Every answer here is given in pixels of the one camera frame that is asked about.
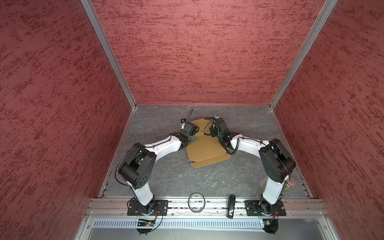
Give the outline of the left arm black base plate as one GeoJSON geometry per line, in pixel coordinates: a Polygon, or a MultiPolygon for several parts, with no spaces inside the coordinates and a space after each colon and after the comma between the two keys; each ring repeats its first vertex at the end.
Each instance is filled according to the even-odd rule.
{"type": "Polygon", "coordinates": [[[127,203],[128,216],[166,216],[168,211],[168,200],[152,200],[147,206],[140,204],[137,199],[127,203]]]}

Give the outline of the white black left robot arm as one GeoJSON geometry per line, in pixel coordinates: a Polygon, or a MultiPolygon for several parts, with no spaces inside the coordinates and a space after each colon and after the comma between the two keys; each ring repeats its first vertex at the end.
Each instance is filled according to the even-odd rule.
{"type": "Polygon", "coordinates": [[[131,188],[139,206],[154,209],[155,196],[148,182],[156,161],[193,143],[199,130],[196,124],[183,119],[181,130],[169,134],[166,139],[149,145],[134,144],[119,161],[115,179],[119,184],[131,188]]]}

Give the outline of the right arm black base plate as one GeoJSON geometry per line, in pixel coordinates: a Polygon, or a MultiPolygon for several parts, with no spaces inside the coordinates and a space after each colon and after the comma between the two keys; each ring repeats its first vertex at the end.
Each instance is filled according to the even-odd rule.
{"type": "Polygon", "coordinates": [[[267,201],[245,201],[245,209],[248,217],[285,217],[287,215],[282,201],[271,205],[267,201]]]}

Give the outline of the brown cardboard box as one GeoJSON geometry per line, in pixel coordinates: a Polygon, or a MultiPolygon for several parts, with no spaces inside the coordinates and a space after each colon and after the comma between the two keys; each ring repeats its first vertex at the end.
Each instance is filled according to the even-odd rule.
{"type": "Polygon", "coordinates": [[[212,126],[208,120],[198,119],[192,121],[200,129],[195,134],[196,141],[187,146],[188,158],[193,168],[201,168],[218,162],[228,160],[231,156],[227,154],[220,145],[218,138],[204,135],[204,130],[212,126]]]}

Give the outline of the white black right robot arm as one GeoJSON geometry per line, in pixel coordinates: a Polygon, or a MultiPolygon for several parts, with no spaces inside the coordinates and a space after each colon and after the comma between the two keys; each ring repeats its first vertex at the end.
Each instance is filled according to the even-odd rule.
{"type": "Polygon", "coordinates": [[[278,139],[265,143],[230,132],[222,118],[204,119],[212,123],[210,133],[204,133],[204,135],[217,137],[227,154],[232,156],[242,151],[261,159],[268,179],[260,198],[260,206],[265,214],[269,214],[281,201],[284,185],[290,181],[290,176],[297,166],[292,155],[278,139]]]}

